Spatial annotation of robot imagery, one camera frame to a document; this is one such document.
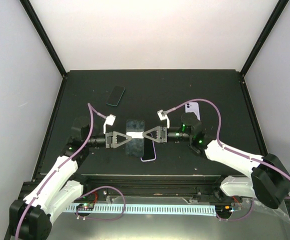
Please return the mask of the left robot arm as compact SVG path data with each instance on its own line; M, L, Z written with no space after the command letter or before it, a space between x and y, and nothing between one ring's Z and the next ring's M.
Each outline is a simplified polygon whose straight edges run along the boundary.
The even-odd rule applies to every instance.
M123 195L109 185L92 188L89 180L77 173L90 147L115 149L132 140L131 136L117 131L93 136L93 127L93 121L76 119L68 142L51 170L30 193L10 205L9 233L16 240L47 239L60 214L76 200L86 200L100 190L109 189Z

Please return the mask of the teal edged phone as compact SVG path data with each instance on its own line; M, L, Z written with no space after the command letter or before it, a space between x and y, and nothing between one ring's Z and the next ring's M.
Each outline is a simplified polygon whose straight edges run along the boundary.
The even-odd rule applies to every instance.
M124 92L125 87L119 85L114 86L109 97L107 98L106 104L112 107L117 107Z

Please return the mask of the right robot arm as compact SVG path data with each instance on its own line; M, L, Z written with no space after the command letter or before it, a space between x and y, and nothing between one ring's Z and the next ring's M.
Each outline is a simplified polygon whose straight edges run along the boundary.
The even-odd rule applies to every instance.
M156 126L143 132L142 136L157 143L188 141L190 149L199 156L241 173L242 177L226 176L213 187L213 198L219 202L228 197L247 197L278 209L289 196L290 174L276 155L248 153L207 135L202 122L192 112L181 116L181 127Z

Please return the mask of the lilac magsafe cased phone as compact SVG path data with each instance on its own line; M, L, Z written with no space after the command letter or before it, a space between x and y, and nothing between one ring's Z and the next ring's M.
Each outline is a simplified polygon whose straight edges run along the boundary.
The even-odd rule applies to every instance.
M201 119L200 117L200 108L198 102L189 102L186 103L184 106L185 113L194 113L198 120Z

